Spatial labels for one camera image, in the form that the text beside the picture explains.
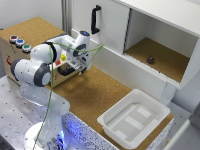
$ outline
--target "cork surface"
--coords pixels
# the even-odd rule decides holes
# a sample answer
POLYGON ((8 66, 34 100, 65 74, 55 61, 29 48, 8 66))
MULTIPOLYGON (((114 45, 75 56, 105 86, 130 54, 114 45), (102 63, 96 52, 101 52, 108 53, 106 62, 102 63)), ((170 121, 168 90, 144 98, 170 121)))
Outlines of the cork surface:
MULTIPOLYGON (((0 36, 9 42, 11 35, 18 35, 19 38, 24 39, 27 44, 34 47, 63 32, 45 20, 36 17, 0 31, 0 36)), ((102 126, 97 122, 97 118, 130 91, 131 89, 95 67, 91 67, 81 76, 74 75, 54 88, 55 93, 70 102, 71 112, 119 149, 123 148, 104 133, 102 126)), ((166 117, 137 150, 146 149, 172 119, 172 115, 166 117)))
POLYGON ((17 35, 19 39, 25 40, 26 44, 35 47, 61 33, 64 33, 64 31, 40 17, 35 17, 1 30, 0 37, 9 42, 10 36, 17 35))
POLYGON ((149 38, 145 38, 125 53, 167 75, 168 77, 181 82, 183 74, 189 63, 189 58, 169 49, 149 38), (154 63, 147 63, 147 58, 152 56, 154 63))
MULTIPOLYGON (((69 101, 72 113, 123 150, 105 134, 97 118, 131 92, 131 89, 92 66, 84 74, 76 74, 56 86, 54 92, 69 101)), ((173 115, 167 116, 136 150, 146 149, 172 119, 173 115)))

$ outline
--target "white tabletop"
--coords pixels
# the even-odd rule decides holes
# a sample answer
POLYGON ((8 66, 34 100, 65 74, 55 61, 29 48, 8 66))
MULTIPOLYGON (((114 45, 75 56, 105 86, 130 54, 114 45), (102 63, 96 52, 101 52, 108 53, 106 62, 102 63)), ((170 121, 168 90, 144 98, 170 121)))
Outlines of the white tabletop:
POLYGON ((200 5, 195 0, 115 0, 200 37, 200 5))

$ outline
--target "empty white container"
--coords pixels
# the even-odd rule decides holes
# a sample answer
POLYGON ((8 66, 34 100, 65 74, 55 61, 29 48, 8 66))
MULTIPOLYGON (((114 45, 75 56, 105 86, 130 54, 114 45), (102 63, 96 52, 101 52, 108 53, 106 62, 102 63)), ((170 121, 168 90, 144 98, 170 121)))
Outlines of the empty white container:
POLYGON ((97 121, 105 133, 122 147, 135 149, 169 113, 169 108, 134 89, 97 121))

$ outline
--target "black door handle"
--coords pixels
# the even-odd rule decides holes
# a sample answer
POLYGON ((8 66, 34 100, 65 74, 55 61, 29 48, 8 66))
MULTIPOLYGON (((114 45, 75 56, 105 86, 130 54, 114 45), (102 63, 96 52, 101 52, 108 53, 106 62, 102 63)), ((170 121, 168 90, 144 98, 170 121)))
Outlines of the black door handle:
POLYGON ((101 7, 96 5, 96 8, 92 10, 92 24, 91 24, 91 30, 92 34, 98 33, 100 30, 96 28, 96 12, 101 10, 101 7))

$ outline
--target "yellow object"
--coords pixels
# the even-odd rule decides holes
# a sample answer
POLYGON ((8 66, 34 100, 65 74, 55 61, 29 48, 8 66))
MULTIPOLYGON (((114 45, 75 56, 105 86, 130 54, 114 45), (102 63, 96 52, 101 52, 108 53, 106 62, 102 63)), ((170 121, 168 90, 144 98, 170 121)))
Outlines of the yellow object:
POLYGON ((62 54, 61 57, 60 57, 60 59, 61 59, 62 61, 65 61, 65 60, 66 60, 65 54, 62 54))

